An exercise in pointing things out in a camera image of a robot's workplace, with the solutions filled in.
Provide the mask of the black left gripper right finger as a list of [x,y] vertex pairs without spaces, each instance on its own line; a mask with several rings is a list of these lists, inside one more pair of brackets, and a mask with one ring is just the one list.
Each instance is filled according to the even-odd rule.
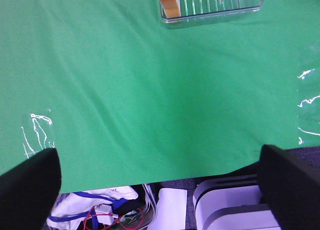
[[319,229],[319,170],[286,150],[265,144],[257,181],[281,229]]

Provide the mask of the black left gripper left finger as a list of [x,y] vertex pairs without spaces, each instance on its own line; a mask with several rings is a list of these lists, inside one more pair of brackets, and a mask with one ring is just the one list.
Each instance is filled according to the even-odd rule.
[[0,228],[41,229],[62,184],[55,148],[47,148],[0,176]]

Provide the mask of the white grey robot base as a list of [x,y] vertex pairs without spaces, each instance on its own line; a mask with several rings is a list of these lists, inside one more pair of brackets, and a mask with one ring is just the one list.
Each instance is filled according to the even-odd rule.
[[257,175],[207,179],[193,193],[197,229],[281,229],[262,202]]

